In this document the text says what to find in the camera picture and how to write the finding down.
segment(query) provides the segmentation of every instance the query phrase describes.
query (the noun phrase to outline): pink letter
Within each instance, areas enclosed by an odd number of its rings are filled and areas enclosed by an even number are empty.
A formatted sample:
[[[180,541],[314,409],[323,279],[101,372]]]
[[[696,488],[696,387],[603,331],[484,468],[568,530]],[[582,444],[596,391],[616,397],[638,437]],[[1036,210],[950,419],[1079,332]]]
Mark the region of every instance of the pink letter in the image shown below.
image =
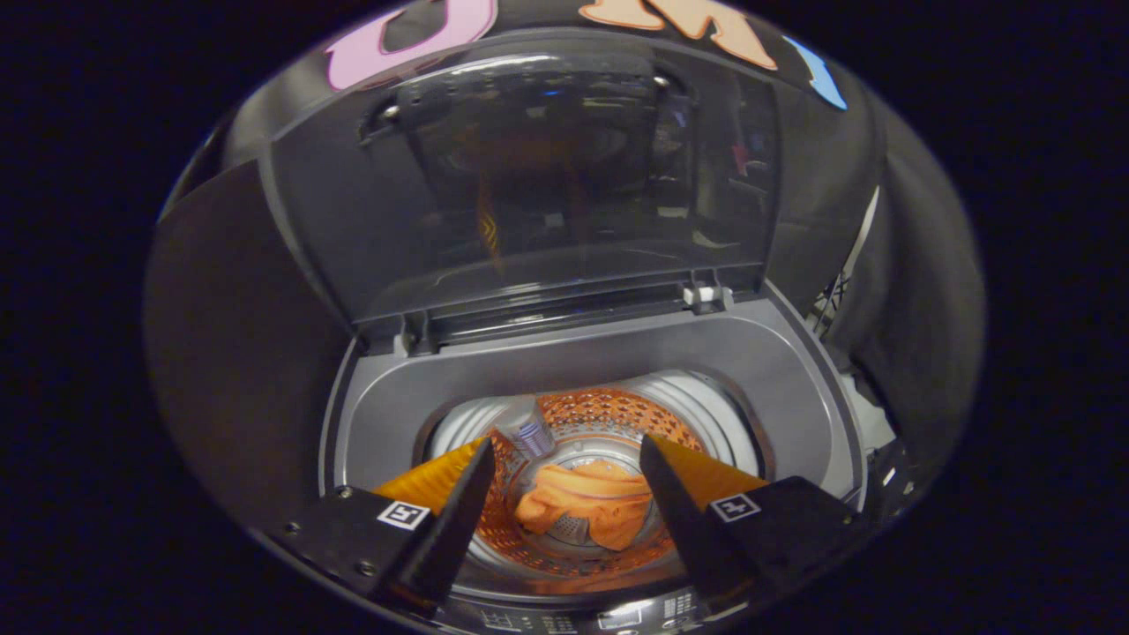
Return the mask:
[[[330,53],[330,86],[344,90],[392,67],[470,44],[485,35],[498,17],[498,0],[445,0],[446,20],[438,33],[400,51],[384,50],[384,29],[404,9],[380,16],[325,50]]]

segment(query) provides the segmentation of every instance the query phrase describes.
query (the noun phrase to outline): top-load washing machine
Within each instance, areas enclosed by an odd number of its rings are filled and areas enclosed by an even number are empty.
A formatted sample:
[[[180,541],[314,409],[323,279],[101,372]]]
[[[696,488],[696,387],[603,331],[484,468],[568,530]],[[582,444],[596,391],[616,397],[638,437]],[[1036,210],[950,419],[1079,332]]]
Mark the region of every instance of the top-load washing machine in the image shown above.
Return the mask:
[[[876,536],[952,451],[983,348],[963,214],[854,76],[724,5],[415,2],[297,60],[193,157],[156,229],[152,383],[217,502],[382,619],[720,629]],[[662,496],[615,548],[589,519],[515,520],[545,466],[650,479],[649,436],[809,484],[861,529],[765,594],[711,546],[689,566]],[[483,437],[428,611],[277,538]],[[355,533],[341,550],[401,547]],[[711,557],[745,601],[702,600]]]

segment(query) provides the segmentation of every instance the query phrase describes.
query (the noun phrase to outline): orange cloth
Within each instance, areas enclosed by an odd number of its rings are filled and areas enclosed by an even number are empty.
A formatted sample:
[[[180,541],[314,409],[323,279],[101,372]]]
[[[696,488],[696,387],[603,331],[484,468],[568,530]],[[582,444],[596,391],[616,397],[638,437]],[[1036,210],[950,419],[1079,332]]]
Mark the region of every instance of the orange cloth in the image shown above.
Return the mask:
[[[642,476],[603,460],[571,471],[545,466],[534,481],[514,511],[525,529],[540,534],[564,514],[586,519],[592,540],[614,551],[631,545],[650,506],[650,487]]]

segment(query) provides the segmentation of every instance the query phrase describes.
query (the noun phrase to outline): sticker letter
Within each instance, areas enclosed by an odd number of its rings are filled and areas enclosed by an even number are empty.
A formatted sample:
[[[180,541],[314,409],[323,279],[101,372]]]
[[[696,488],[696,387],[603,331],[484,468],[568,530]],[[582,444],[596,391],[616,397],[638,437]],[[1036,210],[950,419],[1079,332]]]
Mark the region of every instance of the sticker letter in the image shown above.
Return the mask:
[[[642,0],[596,0],[595,5],[580,7],[580,15],[592,21],[662,31],[666,26],[663,18],[642,8]]]
[[[701,40],[712,21],[717,33],[710,40],[723,51],[768,70],[777,69],[776,61],[764,52],[760,38],[753,33],[753,27],[749,26],[745,15],[741,11],[714,0],[648,1],[686,37]]]
[[[485,35],[498,16],[498,0],[444,0],[443,28],[427,40],[401,49],[384,50],[384,31],[404,9],[393,11],[345,35],[325,50],[330,54],[330,86],[344,90],[374,75],[415,58],[470,44]]]
[[[815,88],[815,92],[831,105],[847,110],[847,102],[839,94],[839,87],[835,86],[835,80],[831,78],[831,72],[828,70],[828,64],[823,62],[823,59],[787,35],[784,36],[784,40],[795,46],[796,51],[799,52],[799,56],[804,58],[804,63],[807,64],[807,70],[812,73],[812,88]]]

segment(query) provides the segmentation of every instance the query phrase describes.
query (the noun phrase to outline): washer lid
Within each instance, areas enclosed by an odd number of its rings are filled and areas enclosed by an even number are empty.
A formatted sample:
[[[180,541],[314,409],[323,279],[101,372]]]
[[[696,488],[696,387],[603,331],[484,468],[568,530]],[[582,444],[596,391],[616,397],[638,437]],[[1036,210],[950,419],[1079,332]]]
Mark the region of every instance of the washer lid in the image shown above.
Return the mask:
[[[481,43],[425,77],[343,93],[273,141],[271,199],[355,324],[694,270],[759,289],[771,87],[601,44]]]

